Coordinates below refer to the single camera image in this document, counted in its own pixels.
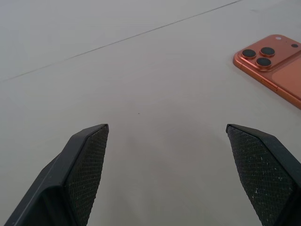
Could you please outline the orange smartphone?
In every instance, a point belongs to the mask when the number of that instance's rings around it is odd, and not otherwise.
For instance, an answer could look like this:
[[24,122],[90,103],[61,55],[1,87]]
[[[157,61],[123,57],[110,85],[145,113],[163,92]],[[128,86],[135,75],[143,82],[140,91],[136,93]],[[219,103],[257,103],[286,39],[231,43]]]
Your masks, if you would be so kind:
[[238,51],[233,64],[301,110],[301,43],[269,35]]

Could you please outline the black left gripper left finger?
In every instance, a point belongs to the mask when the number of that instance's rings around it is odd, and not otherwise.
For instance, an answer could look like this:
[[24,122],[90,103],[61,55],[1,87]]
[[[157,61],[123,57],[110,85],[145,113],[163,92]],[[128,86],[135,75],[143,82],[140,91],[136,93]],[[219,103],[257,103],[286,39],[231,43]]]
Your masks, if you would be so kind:
[[108,124],[100,124],[71,136],[41,170],[4,226],[87,226],[108,134]]

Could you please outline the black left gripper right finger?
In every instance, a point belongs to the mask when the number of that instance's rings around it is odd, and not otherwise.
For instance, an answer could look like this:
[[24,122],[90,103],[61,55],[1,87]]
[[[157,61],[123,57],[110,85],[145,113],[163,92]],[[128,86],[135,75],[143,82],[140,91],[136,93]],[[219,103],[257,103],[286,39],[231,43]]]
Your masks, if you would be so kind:
[[301,226],[301,163],[273,135],[236,124],[226,133],[262,226]]

